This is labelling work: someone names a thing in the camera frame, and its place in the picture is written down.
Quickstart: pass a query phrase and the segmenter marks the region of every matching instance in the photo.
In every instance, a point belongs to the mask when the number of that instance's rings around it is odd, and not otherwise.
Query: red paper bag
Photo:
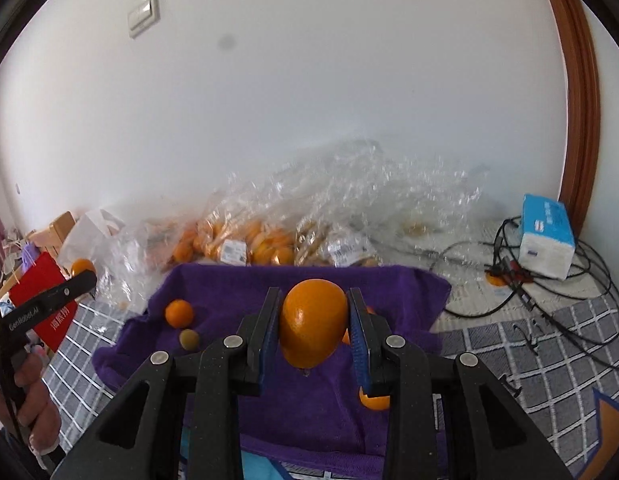
[[[25,301],[30,300],[36,294],[65,283],[60,268],[49,253],[42,253],[35,264],[23,274],[20,282],[9,291],[9,298],[16,308]],[[49,316],[45,321],[34,327],[34,332],[51,348],[58,351],[60,343],[65,338],[71,321],[76,315],[78,306],[75,301],[70,301],[59,311]]]

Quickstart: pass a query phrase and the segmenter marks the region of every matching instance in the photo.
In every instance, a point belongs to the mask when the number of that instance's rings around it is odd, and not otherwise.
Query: tissue box
[[[521,266],[564,280],[576,248],[565,206],[550,198],[525,195],[521,233]]]

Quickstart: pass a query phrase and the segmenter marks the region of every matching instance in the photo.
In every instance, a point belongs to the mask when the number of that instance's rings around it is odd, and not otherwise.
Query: purple towel
[[[179,330],[167,325],[172,300],[192,303],[192,328],[204,348],[233,334],[246,314],[258,312],[270,286],[285,293],[309,278],[324,278],[343,290],[360,287],[368,305],[384,316],[393,333],[439,352],[427,332],[443,310],[450,286],[408,267],[176,267],[150,298],[147,312],[129,320],[112,348],[93,357],[102,381],[117,390],[156,350],[184,354]],[[358,397],[352,353],[344,344],[305,377],[276,352],[273,375],[261,397],[240,397],[241,447],[281,462],[330,470],[362,479],[381,476],[387,440],[387,412],[372,412]]]

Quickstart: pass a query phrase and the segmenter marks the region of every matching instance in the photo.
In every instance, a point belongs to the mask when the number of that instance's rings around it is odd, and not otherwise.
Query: white wall
[[[601,80],[601,148],[581,238],[605,258],[619,287],[619,48],[587,9]]]
[[[160,0],[161,22],[130,40],[139,1],[49,0],[4,60],[1,171],[22,229],[203,197],[352,134],[491,168],[497,214],[558,195],[548,0]]]

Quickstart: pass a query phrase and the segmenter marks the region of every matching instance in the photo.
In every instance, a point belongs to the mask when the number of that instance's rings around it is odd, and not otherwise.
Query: brown wood trim
[[[567,70],[567,153],[559,200],[565,204],[578,236],[592,198],[601,138],[598,66],[592,31],[581,1],[549,1]]]

